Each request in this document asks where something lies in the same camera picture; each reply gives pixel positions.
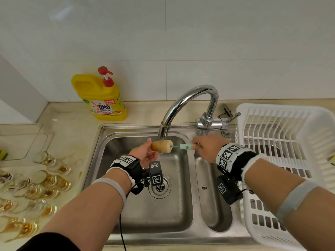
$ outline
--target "yellow detergent bottle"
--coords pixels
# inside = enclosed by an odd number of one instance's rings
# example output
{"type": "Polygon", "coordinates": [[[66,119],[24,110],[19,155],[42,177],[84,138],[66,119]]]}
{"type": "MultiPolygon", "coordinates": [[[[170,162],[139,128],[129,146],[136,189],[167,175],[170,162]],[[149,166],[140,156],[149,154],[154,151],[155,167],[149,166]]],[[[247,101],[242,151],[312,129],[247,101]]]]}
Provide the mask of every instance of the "yellow detergent bottle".
{"type": "Polygon", "coordinates": [[[107,74],[113,75],[106,67],[98,68],[99,74],[77,74],[71,79],[73,88],[86,103],[93,116],[98,120],[121,121],[127,118],[127,110],[123,105],[119,88],[107,74]]]}

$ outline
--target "beige countertop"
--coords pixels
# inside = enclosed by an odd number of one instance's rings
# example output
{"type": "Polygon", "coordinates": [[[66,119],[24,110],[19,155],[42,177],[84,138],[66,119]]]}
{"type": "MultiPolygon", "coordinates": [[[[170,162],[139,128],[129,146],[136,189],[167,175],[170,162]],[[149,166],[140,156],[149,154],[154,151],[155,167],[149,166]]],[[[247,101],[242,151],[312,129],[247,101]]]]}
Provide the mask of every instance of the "beige countertop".
{"type": "MultiPolygon", "coordinates": [[[[95,119],[82,102],[49,103],[38,121],[38,123],[43,125],[40,132],[54,133],[54,137],[48,147],[48,152],[55,158],[61,158],[65,163],[70,165],[72,171],[66,178],[73,184],[71,190],[64,192],[58,198],[49,200],[49,202],[61,208],[80,192],[102,124],[109,123],[112,126],[120,124],[134,126],[159,125],[172,103],[172,101],[125,102],[128,117],[126,120],[120,122],[106,122],[95,119]]],[[[216,116],[223,113],[223,103],[226,103],[233,113],[235,113],[236,107],[242,103],[321,106],[335,113],[335,99],[229,100],[219,101],[214,113],[216,116]]],[[[177,114],[172,124],[190,124],[194,122],[195,118],[200,117],[206,111],[207,106],[208,101],[191,101],[177,114]]],[[[30,170],[40,170],[41,167],[32,164],[30,170]]],[[[47,219],[41,220],[40,227],[43,227],[47,221],[47,219]]],[[[26,241],[27,239],[21,239],[0,245],[2,245],[2,250],[11,251],[16,250],[26,241]]],[[[203,245],[193,245],[191,248],[192,250],[279,250],[263,245],[206,245],[206,247],[203,245]]],[[[104,248],[104,250],[109,249],[123,250],[123,247],[106,246],[104,248]]],[[[128,246],[127,249],[188,250],[190,246],[128,246]]]]}

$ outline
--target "omo logo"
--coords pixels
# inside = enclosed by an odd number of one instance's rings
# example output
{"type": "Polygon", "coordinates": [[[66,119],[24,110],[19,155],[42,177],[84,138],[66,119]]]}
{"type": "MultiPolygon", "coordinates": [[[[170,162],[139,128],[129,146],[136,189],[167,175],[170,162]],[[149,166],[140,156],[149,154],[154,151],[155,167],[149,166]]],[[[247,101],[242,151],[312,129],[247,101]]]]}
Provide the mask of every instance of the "omo logo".
{"type": "Polygon", "coordinates": [[[91,107],[97,111],[111,111],[111,107],[109,105],[105,105],[104,101],[91,101],[90,103],[91,107]]]}

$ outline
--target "drain strainer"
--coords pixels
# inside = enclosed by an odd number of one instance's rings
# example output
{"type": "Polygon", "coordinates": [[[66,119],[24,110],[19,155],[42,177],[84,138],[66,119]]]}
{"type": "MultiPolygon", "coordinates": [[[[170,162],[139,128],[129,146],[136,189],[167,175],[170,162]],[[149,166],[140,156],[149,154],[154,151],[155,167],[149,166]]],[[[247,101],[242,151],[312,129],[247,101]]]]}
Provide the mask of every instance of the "drain strainer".
{"type": "Polygon", "coordinates": [[[157,199],[165,198],[171,191],[171,181],[166,175],[163,174],[163,183],[158,186],[150,185],[148,189],[152,197],[157,199]]]}

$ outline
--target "white dish rack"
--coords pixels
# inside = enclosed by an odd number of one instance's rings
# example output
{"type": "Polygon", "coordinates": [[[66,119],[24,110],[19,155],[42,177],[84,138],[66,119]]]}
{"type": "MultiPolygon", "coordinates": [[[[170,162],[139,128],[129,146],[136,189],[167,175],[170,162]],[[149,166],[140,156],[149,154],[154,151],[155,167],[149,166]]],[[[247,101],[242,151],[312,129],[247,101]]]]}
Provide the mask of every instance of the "white dish rack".
{"type": "MultiPolygon", "coordinates": [[[[241,104],[237,112],[241,113],[237,119],[238,143],[266,154],[270,162],[335,193],[335,117],[329,110],[241,104]]],[[[240,210],[248,232],[259,243],[305,250],[257,195],[244,192],[240,210]]]]}

